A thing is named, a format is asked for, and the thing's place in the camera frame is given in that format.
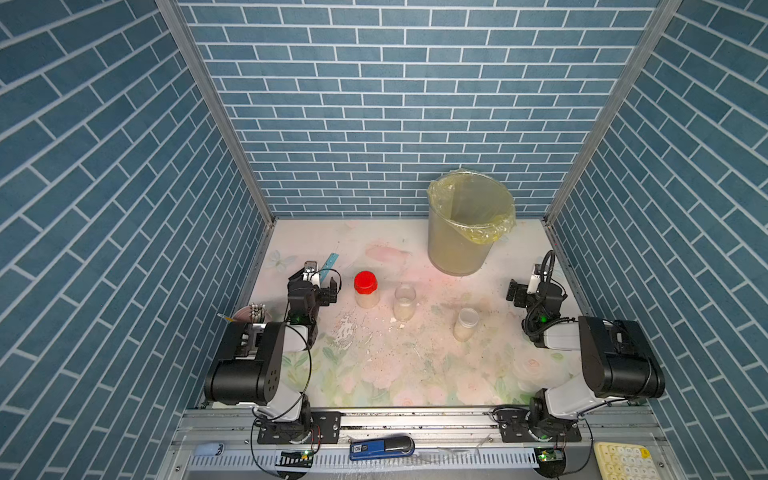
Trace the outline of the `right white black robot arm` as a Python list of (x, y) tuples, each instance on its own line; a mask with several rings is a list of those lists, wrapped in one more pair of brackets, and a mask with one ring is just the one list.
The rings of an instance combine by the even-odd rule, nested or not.
[(591, 316), (562, 317), (566, 292), (553, 280), (527, 285), (512, 280), (506, 298), (526, 316), (525, 336), (539, 349), (577, 353), (580, 367), (571, 379), (542, 388), (518, 423), (538, 441), (579, 440), (577, 422), (604, 406), (659, 398), (663, 371), (642, 328), (635, 321)]

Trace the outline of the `white lidded rice jar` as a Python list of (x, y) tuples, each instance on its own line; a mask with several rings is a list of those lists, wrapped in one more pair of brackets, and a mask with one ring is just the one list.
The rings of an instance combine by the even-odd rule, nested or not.
[(473, 308), (462, 308), (453, 326), (453, 336), (459, 342), (469, 340), (480, 323), (480, 315)]

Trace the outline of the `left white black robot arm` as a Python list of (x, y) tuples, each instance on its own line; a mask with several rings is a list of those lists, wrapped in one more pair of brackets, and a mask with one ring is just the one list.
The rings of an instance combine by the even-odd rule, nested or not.
[(266, 445), (319, 443), (322, 423), (313, 419), (307, 388), (281, 382), (285, 351), (307, 354), (318, 336), (318, 314), (337, 302), (343, 285), (331, 268), (314, 262), (289, 277), (287, 306), (279, 321), (258, 314), (247, 322), (227, 320), (224, 337), (204, 381), (205, 400), (226, 406), (248, 406), (257, 442)]

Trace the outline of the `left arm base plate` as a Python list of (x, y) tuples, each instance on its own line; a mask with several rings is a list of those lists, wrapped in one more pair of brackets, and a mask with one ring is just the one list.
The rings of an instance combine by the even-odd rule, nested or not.
[(256, 443), (259, 445), (301, 444), (310, 441), (312, 434), (318, 434), (321, 445), (337, 444), (341, 429), (340, 411), (312, 410), (299, 414), (292, 421), (257, 421)]

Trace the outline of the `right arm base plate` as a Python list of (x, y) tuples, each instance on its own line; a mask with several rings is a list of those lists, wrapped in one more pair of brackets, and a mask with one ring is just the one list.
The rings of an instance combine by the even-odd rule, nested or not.
[(579, 442), (582, 435), (575, 420), (562, 420), (521, 407), (501, 407), (489, 413), (503, 443)]

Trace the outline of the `clear rice jar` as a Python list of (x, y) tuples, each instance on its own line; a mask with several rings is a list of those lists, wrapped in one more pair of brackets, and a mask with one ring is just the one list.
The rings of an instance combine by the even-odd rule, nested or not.
[(410, 284), (401, 284), (394, 291), (393, 313), (399, 322), (410, 320), (416, 311), (417, 294)]

